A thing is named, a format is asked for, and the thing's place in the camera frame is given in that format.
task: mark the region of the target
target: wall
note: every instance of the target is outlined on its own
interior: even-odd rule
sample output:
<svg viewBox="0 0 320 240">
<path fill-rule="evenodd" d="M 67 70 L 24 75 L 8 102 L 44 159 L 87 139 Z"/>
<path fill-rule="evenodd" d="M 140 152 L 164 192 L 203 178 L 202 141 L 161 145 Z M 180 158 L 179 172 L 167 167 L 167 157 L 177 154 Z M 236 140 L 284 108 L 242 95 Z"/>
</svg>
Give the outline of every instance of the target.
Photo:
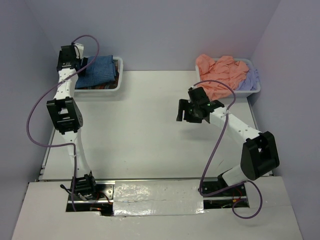
<svg viewBox="0 0 320 240">
<path fill-rule="evenodd" d="M 40 173 L 45 149 L 26 134 L 29 111 L 58 79 L 57 55 L 23 0 L 0 1 L 0 234 L 11 239 L 29 181 Z M 31 131 L 47 143 L 52 130 L 45 102 Z"/>
<path fill-rule="evenodd" d="M 261 92 L 251 100 L 274 133 L 280 167 L 305 240 L 319 238 L 320 1 L 281 0 L 253 56 Z"/>
<path fill-rule="evenodd" d="M 251 57 L 280 0 L 26 2 L 56 51 L 92 34 L 126 70 L 194 70 L 202 53 Z M 85 47 L 94 55 L 95 44 Z"/>
</svg>

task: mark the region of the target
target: cloth in bin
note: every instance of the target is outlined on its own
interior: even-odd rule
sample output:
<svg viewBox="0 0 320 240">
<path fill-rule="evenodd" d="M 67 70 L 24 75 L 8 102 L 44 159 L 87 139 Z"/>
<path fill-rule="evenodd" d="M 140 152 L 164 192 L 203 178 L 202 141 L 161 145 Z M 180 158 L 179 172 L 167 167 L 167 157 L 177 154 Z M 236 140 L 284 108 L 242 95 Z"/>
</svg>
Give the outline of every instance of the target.
<svg viewBox="0 0 320 240">
<path fill-rule="evenodd" d="M 88 57 L 88 63 L 93 58 L 94 56 Z M 98 56 L 95 62 L 86 69 L 85 76 L 79 76 L 75 88 L 86 88 L 114 82 L 116 75 L 114 57 L 112 55 Z"/>
<path fill-rule="evenodd" d="M 232 56 L 222 56 L 217 62 L 205 55 L 200 55 L 196 61 L 199 68 L 200 79 L 218 80 L 236 90 L 239 83 L 247 78 L 249 67 L 243 61 L 235 61 Z M 229 89 L 217 82 L 199 84 L 203 87 L 211 101 L 224 98 L 232 94 Z"/>
<path fill-rule="evenodd" d="M 257 90 L 257 82 L 259 82 L 259 74 L 258 70 L 255 68 L 252 68 L 251 65 L 248 65 L 249 71 L 246 74 L 246 79 L 244 81 L 241 81 L 239 83 L 238 88 L 236 91 L 253 91 Z"/>
</svg>

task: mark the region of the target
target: purple cloth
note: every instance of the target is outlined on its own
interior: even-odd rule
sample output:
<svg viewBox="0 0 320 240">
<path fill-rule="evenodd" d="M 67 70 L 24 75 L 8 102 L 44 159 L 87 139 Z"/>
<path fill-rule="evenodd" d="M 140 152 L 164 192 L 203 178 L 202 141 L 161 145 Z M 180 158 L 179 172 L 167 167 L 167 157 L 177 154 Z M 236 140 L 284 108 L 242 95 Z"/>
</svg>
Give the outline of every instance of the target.
<svg viewBox="0 0 320 240">
<path fill-rule="evenodd" d="M 250 91 L 250 90 L 257 90 L 257 82 L 259 82 L 259 74 L 258 70 L 255 68 L 250 67 L 248 65 L 249 71 L 246 74 L 246 79 L 239 83 L 238 88 L 236 91 Z"/>
</svg>

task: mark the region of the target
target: purple cable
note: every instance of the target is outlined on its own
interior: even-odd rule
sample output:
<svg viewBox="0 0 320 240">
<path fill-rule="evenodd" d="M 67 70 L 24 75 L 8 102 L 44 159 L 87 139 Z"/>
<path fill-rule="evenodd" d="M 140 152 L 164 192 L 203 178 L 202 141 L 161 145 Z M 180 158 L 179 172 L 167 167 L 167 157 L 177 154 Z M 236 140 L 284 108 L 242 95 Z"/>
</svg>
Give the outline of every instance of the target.
<svg viewBox="0 0 320 240">
<path fill-rule="evenodd" d="M 73 170 L 73 181 L 72 181 L 72 190 L 71 190 L 71 202 L 72 202 L 72 208 L 73 210 L 76 212 L 76 206 L 75 206 L 75 199 L 74 199 L 74 193 L 75 193 L 75 184 L 76 184 L 76 176 L 77 176 L 77 156 L 76 156 L 76 145 L 74 143 L 63 143 L 63 144 L 57 144 L 57 145 L 48 145 L 48 144 L 43 144 L 40 142 L 37 142 L 36 140 L 34 140 L 30 134 L 30 120 L 31 117 L 36 109 L 36 107 L 38 106 L 38 104 L 40 103 L 40 101 L 48 94 L 50 93 L 53 89 L 57 88 L 59 85 L 63 84 L 66 80 L 69 80 L 70 78 L 72 78 L 74 75 L 80 73 L 82 70 L 86 69 L 87 67 L 89 67 L 91 64 L 94 63 L 94 61 L 97 59 L 97 56 L 99 54 L 99 50 L 100 50 L 100 45 L 98 40 L 92 36 L 92 35 L 81 35 L 79 37 L 77 37 L 75 40 L 72 41 L 72 43 L 75 43 L 75 41 L 77 41 L 80 38 L 83 37 L 90 37 L 93 40 L 95 40 L 96 45 L 97 45 L 97 51 L 96 51 L 96 55 L 94 56 L 94 58 L 92 59 L 92 61 L 90 61 L 86 66 L 84 66 L 83 68 L 79 69 L 78 71 L 76 71 L 75 73 L 69 75 L 68 77 L 66 77 L 63 81 L 60 81 L 59 83 L 57 83 L 56 85 L 54 85 L 52 88 L 50 88 L 48 91 L 46 91 L 34 104 L 34 106 L 32 107 L 29 116 L 27 118 L 26 121 L 26 134 L 28 136 L 28 138 L 30 139 L 31 142 L 33 142 L 34 144 L 41 146 L 41 147 L 45 147 L 45 148 L 58 148 L 58 147 L 65 147 L 65 146 L 73 146 L 73 154 L 74 154 L 74 170 Z"/>
<path fill-rule="evenodd" d="M 213 151 L 212 151 L 212 153 L 211 153 L 211 155 L 210 155 L 210 157 L 209 157 L 209 159 L 208 159 L 208 162 L 206 163 L 206 166 L 205 166 L 205 168 L 204 168 L 204 170 L 203 170 L 203 174 L 202 174 L 201 179 L 200 179 L 199 193 L 200 193 L 201 196 L 207 198 L 207 197 L 211 197 L 211 196 L 216 195 L 216 194 L 220 194 L 220 193 L 222 193 L 222 192 L 224 192 L 224 191 L 226 191 L 226 190 L 229 190 L 229 189 L 238 187 L 238 186 L 240 186 L 240 185 L 242 185 L 242 184 L 244 184 L 244 183 L 246 183 L 246 182 L 249 182 L 249 183 L 253 184 L 253 186 L 257 189 L 257 191 L 258 191 L 258 193 L 259 193 L 260 205 L 259 205 L 258 210 L 256 211 L 255 214 L 253 214 L 253 215 L 251 215 L 251 216 L 240 216 L 239 214 L 237 214 L 237 213 L 235 212 L 235 206 L 236 206 L 239 202 L 244 202 L 244 201 L 246 201 L 245 199 L 241 199 L 241 200 L 239 200 L 239 201 L 236 201 L 236 202 L 232 205 L 232 211 L 233 211 L 233 213 L 234 213 L 237 217 L 239 217 L 239 218 L 241 218 L 241 219 L 252 219 L 252 218 L 254 218 L 255 216 L 257 216 L 257 215 L 259 214 L 259 212 L 261 211 L 261 208 L 262 208 L 262 204 L 263 204 L 262 194 L 261 194 L 258 186 L 257 186 L 253 181 L 250 181 L 250 180 L 242 181 L 242 182 L 240 182 L 240 183 L 236 183 L 236 184 L 234 184 L 234 185 L 227 186 L 227 187 L 224 187 L 224 188 L 222 188 L 222 189 L 220 189 L 220 190 L 218 190 L 218 191 L 214 191 L 214 192 L 207 193 L 207 194 L 204 194 L 204 193 L 202 192 L 202 187 L 203 187 L 203 184 L 204 184 L 204 180 L 205 180 L 206 173 L 207 173 L 207 171 L 208 171 L 208 169 L 209 169 L 209 166 L 210 166 L 210 164 L 211 164 L 211 161 L 212 161 L 212 159 L 214 158 L 214 155 L 215 155 L 215 153 L 216 153 L 216 151 L 217 151 L 217 149 L 218 149 L 218 147 L 219 147 L 219 144 L 220 144 L 220 142 L 221 142 L 221 140 L 222 140 L 222 138 L 223 138 L 223 136 L 224 136 L 224 134 L 225 134 L 225 131 L 226 131 L 226 128 L 227 128 L 227 125 L 228 125 L 228 120 L 229 120 L 229 113 L 228 113 L 228 111 L 229 111 L 229 109 L 231 108 L 231 106 L 236 102 L 236 99 L 237 99 L 237 98 L 236 98 L 236 94 L 235 94 L 235 92 L 232 90 L 232 88 L 229 87 L 228 85 L 226 85 L 225 83 L 221 82 L 221 81 L 217 81 L 217 80 L 204 80 L 204 81 L 199 81 L 199 82 L 195 83 L 195 84 L 193 85 L 193 87 L 194 87 L 194 86 L 197 86 L 197 85 L 199 85 L 199 84 L 207 83 L 207 82 L 214 82 L 214 83 L 218 83 L 218 84 L 221 84 L 221 85 L 225 86 L 225 87 L 226 87 L 227 89 L 229 89 L 229 90 L 231 91 L 231 93 L 233 94 L 233 101 L 232 101 L 231 104 L 226 108 L 225 122 L 224 122 L 224 125 L 223 125 L 223 128 L 222 128 L 222 131 L 221 131 L 221 133 L 220 133 L 220 136 L 219 136 L 218 140 L 216 141 L 216 144 L 215 144 L 215 146 L 214 146 L 214 148 L 213 148 Z"/>
</svg>

